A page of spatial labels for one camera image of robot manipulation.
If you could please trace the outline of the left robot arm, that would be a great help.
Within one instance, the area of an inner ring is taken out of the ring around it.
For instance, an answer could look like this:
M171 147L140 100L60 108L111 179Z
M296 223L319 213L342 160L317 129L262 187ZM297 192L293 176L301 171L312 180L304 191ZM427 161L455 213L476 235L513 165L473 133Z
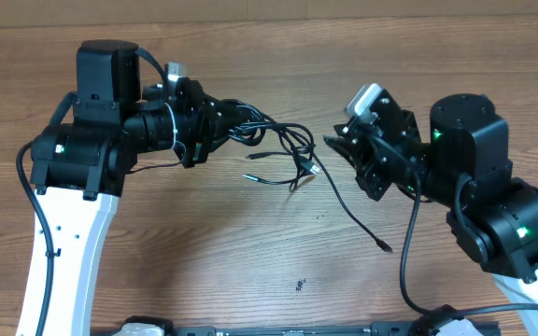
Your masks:
M140 154L171 150L185 167L206 161L257 112L206 94L175 67L144 87L136 43L88 40L77 87L20 151L21 184L35 210L35 239L17 328L20 335L86 335L106 234Z

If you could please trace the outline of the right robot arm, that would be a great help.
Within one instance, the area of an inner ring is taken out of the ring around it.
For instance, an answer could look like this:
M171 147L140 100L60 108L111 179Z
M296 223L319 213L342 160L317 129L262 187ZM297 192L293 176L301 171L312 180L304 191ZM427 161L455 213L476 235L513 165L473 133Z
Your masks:
M379 200L390 187L415 203L447 209L457 245L538 335L538 188L513 176L509 128L484 95L460 93L430 111L430 141L414 114L376 84L347 106L348 121L325 137L354 168L359 187Z

